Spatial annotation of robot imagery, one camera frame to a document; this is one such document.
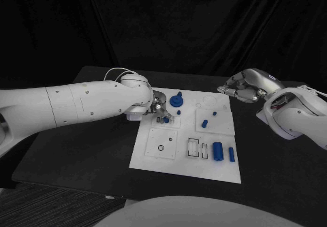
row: floor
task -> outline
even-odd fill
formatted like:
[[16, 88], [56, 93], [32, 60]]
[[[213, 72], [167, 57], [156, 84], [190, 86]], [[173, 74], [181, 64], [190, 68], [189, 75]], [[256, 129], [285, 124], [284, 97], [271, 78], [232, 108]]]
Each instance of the floor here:
[[20, 183], [0, 192], [0, 226], [92, 227], [124, 205], [125, 199]]

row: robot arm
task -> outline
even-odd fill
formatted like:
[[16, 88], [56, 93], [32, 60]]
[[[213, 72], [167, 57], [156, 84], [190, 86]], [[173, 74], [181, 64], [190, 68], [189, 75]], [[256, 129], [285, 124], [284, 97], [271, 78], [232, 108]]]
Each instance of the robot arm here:
[[121, 83], [107, 80], [0, 90], [0, 157], [32, 134], [69, 124], [122, 113], [128, 120], [141, 120], [144, 113], [173, 120], [157, 94], [138, 74], [124, 75]]
[[[235, 81], [239, 90], [229, 89]], [[304, 134], [327, 149], [327, 102], [315, 90], [307, 86], [285, 88], [266, 72], [248, 69], [232, 76], [217, 91], [246, 103], [264, 98], [265, 104], [256, 116], [274, 132], [288, 140]]]

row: black backdrop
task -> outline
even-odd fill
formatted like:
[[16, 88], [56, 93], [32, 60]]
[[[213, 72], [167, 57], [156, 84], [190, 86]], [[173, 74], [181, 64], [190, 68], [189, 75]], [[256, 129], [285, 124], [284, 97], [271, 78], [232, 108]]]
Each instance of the black backdrop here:
[[[327, 91], [323, 0], [24, 0], [1, 11], [0, 89], [68, 84], [94, 65], [226, 77], [256, 67]], [[0, 160], [0, 187], [32, 141]]]

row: table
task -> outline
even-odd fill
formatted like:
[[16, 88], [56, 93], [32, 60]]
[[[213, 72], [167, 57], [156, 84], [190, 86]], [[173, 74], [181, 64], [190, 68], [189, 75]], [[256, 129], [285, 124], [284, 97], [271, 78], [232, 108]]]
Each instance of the table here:
[[[102, 80], [107, 70], [85, 66], [73, 83]], [[206, 92], [216, 92], [228, 79], [135, 72], [153, 87]], [[304, 84], [282, 83], [287, 87]], [[285, 140], [272, 132], [255, 117], [262, 105], [264, 101], [246, 104], [230, 98], [242, 184], [128, 168], [140, 122], [128, 121], [124, 114], [40, 132], [13, 180], [138, 201], [171, 195], [216, 198], [318, 226], [327, 201], [327, 152], [308, 137]]]

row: white board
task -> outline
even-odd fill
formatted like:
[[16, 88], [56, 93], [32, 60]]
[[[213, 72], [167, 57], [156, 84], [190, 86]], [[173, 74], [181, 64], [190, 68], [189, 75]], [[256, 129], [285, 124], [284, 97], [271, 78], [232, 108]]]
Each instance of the white board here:
[[[143, 116], [130, 168], [241, 183], [229, 96], [220, 93], [156, 87], [153, 90], [166, 94], [166, 107], [169, 113], [176, 117], [176, 122], [160, 124], [156, 121], [158, 117], [156, 114]], [[171, 96], [177, 95], [179, 91], [181, 91], [184, 103], [180, 107], [173, 107], [169, 100]], [[202, 128], [205, 117], [209, 118], [209, 122], [207, 127]], [[151, 129], [160, 129], [158, 134], [161, 134], [161, 139], [154, 140], [153, 136], [150, 136]], [[171, 138], [173, 131], [176, 132], [176, 141], [169, 141], [167, 139]], [[187, 155], [189, 138], [199, 140], [196, 147], [199, 157], [190, 157]], [[169, 142], [176, 143], [176, 149], [166, 147], [173, 146], [173, 143], [170, 144]], [[213, 160], [215, 142], [222, 142], [223, 144], [223, 161]], [[157, 147], [161, 143], [166, 143], [166, 146], [164, 150], [160, 151]], [[145, 155], [148, 144], [148, 147], [151, 147], [151, 156], [148, 154]], [[229, 161], [229, 147], [233, 148], [235, 162]], [[207, 159], [202, 158], [202, 152], [207, 153]]]

